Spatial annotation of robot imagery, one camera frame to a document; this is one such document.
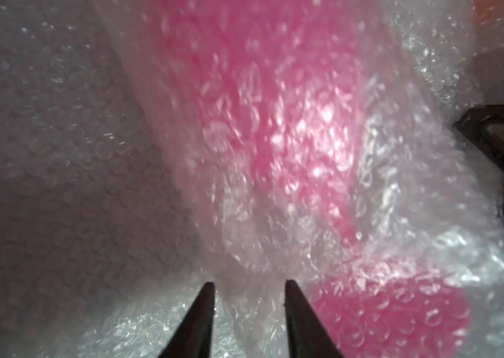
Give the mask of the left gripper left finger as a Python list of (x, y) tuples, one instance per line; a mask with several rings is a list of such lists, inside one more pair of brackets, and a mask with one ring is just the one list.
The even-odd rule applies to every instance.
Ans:
[(213, 336), (216, 289), (213, 282), (202, 286), (159, 358), (208, 358)]

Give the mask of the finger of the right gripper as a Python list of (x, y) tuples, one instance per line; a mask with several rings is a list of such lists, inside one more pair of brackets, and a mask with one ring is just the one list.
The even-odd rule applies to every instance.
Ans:
[(472, 107), (453, 127), (504, 174), (504, 141), (489, 131), (492, 125), (504, 125), (503, 104)]

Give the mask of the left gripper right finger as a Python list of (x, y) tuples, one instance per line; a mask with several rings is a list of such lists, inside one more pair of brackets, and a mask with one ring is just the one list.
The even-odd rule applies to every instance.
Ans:
[(343, 358), (294, 280), (285, 283), (284, 307), (291, 358)]

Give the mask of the pink glass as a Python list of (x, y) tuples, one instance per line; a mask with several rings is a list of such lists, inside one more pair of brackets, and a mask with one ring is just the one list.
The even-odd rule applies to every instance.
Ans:
[(231, 315), (287, 354), (504, 357), (504, 226), (384, 1), (97, 1)]

